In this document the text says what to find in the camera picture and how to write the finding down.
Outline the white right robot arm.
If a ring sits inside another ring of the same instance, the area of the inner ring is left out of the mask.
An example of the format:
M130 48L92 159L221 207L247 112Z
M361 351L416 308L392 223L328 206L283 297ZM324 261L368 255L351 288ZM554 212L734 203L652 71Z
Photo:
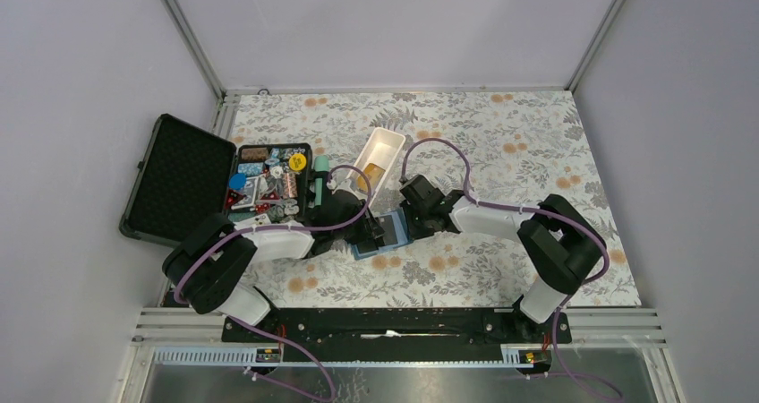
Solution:
M467 193L444 194L424 176L404 179L400 188L408 233L421 240L437 233L482 234L519 242L538 273L517 301L515 334L534 342L549 329L549 318L588 281L607 252L592 226L563 197L551 194L536 207L473 201Z

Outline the blue leather card holder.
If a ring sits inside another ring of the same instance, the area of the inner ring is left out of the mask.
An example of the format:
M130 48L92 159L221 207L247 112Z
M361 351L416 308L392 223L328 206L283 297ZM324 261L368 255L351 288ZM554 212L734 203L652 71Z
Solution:
M412 243L405 214L402 209L392 210L376 217L379 224L379 235L350 244L351 252L356 260L388 253L397 248Z

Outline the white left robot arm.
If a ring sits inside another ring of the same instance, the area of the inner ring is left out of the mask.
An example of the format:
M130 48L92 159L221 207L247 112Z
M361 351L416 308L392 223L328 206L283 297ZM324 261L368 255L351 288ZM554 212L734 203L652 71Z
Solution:
M241 226L223 214L207 217L165 259L162 271L174 284L180 304L196 313L218 312L243 322L258 341L277 332L272 303L242 282L253 264L307 259L328 251L337 240L372 236L369 202L346 189L325 196L306 223Z

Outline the gold credit card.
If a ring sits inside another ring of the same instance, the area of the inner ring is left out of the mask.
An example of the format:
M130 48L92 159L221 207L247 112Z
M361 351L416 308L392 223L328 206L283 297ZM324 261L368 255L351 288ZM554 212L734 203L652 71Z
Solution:
M375 163L369 163L362 172L367 176L367 180L359 176L357 186L360 191L367 193L370 189L377 190L386 170Z

